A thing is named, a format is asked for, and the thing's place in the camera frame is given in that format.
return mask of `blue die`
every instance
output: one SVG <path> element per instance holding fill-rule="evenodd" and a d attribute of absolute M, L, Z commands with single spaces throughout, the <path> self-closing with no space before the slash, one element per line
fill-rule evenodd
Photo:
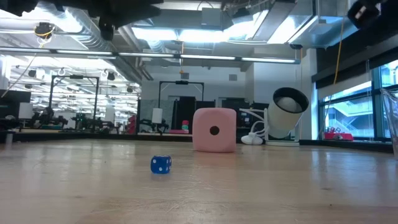
<path fill-rule="evenodd" d="M 158 155 L 150 161 L 150 169 L 155 174 L 168 174 L 172 168 L 171 156 Z"/>

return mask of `black dot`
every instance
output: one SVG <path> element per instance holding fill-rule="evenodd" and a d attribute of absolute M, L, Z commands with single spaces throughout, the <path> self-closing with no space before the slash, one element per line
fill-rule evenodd
<path fill-rule="evenodd" d="M 220 129 L 217 126 L 213 126 L 210 128 L 210 134 L 217 135 L 218 133 L 220 133 Z"/>

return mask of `air vent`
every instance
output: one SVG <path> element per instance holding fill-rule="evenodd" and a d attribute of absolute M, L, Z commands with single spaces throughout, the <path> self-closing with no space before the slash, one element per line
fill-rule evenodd
<path fill-rule="evenodd" d="M 238 80 L 238 75 L 237 74 L 229 74 L 229 80 L 230 81 L 237 81 Z"/>
<path fill-rule="evenodd" d="M 182 80 L 188 80 L 189 79 L 189 73 L 181 73 L 181 79 Z"/>

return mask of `pink foam die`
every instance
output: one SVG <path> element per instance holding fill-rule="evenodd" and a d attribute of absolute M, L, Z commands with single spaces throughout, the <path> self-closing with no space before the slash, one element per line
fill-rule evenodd
<path fill-rule="evenodd" d="M 202 108 L 193 115 L 193 147 L 201 152 L 234 152 L 236 112 L 226 108 Z"/>

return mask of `lamp base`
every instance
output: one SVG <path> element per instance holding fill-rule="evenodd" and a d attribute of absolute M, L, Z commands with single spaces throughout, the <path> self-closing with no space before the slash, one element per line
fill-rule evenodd
<path fill-rule="evenodd" d="M 266 141 L 266 146 L 300 147 L 298 141 Z"/>

